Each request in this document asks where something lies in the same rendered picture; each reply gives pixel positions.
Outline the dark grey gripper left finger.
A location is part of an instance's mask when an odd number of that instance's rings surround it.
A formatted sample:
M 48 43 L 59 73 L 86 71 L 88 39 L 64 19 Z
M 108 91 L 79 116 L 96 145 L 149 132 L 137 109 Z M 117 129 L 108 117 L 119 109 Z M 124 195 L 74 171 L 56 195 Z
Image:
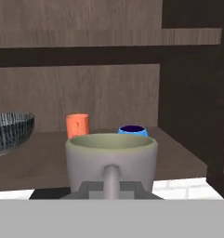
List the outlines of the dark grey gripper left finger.
M 72 192 L 63 196 L 66 200 L 80 199 L 102 199 L 103 198 L 103 182 L 102 181 L 85 181 L 81 184 L 77 192 Z

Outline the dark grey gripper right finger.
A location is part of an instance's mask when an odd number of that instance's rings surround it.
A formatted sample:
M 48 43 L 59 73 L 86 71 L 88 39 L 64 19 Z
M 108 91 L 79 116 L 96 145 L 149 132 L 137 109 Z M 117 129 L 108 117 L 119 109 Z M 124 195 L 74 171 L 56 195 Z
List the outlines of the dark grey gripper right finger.
M 146 192 L 140 181 L 122 181 L 120 183 L 120 198 L 121 199 L 153 199 L 159 200 L 160 197 Z

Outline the grey mug with green inside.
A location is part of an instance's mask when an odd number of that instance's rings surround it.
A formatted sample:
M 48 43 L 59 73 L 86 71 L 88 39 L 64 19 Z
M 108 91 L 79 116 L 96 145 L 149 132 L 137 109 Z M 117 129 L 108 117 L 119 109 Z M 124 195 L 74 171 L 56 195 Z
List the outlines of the grey mug with green inside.
M 88 134 L 65 143 L 71 192 L 83 182 L 102 182 L 104 199 L 119 199 L 121 183 L 131 182 L 135 191 L 152 193 L 158 143 L 131 134 Z

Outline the brown wooden cabinet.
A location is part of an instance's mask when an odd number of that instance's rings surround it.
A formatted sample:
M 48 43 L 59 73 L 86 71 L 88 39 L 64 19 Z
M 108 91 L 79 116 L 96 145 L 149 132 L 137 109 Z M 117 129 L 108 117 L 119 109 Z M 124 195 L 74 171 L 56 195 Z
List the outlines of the brown wooden cabinet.
M 94 133 L 146 126 L 159 179 L 224 196 L 224 0 L 0 0 L 0 112 L 32 112 L 0 157 L 0 191 L 68 183 L 65 118 Z

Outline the blue bowl with dark inside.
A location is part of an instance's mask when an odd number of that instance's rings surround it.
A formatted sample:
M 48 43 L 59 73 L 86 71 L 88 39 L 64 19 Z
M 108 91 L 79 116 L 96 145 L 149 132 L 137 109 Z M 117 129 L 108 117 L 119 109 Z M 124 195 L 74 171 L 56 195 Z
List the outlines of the blue bowl with dark inside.
M 137 136 L 148 137 L 148 131 L 144 126 L 124 125 L 118 129 L 119 134 L 134 134 Z

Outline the orange cup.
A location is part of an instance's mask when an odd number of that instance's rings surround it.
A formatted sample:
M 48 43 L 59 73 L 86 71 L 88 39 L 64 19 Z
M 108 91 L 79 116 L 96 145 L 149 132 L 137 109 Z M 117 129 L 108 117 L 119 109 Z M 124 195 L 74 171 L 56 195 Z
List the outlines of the orange cup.
M 66 116 L 67 137 L 69 139 L 89 133 L 89 115 L 74 113 Z

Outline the dark striped glass bowl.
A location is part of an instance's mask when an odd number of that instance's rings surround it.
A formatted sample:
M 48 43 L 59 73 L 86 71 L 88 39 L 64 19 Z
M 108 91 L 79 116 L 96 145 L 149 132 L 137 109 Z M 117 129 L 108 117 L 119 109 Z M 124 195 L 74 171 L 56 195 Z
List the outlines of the dark striped glass bowl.
M 0 112 L 0 156 L 14 151 L 30 138 L 34 119 L 31 112 Z

